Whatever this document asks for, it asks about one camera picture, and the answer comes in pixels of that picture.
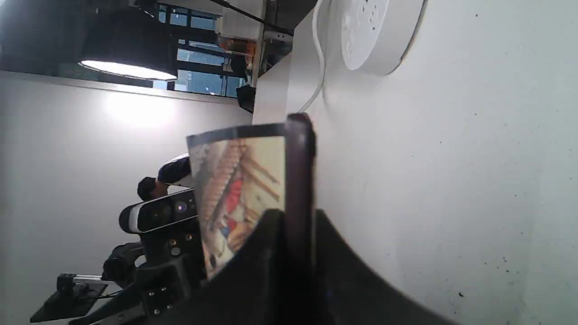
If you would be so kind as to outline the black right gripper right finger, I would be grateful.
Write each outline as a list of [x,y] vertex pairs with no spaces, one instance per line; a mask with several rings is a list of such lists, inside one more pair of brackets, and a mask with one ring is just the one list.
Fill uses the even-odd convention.
[[450,325],[376,274],[316,211],[316,324]]

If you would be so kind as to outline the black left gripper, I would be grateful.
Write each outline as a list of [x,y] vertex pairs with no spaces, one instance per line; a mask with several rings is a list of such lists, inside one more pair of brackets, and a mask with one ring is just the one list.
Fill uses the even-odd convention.
[[164,228],[142,234],[139,243],[113,250],[98,283],[121,289],[96,311],[71,325],[146,325],[180,305],[206,279],[198,228]]

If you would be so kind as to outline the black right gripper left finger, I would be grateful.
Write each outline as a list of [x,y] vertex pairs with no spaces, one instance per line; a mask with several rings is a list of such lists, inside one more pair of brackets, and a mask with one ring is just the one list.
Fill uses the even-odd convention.
[[155,325],[285,325],[283,217],[280,210],[264,212],[237,255]]

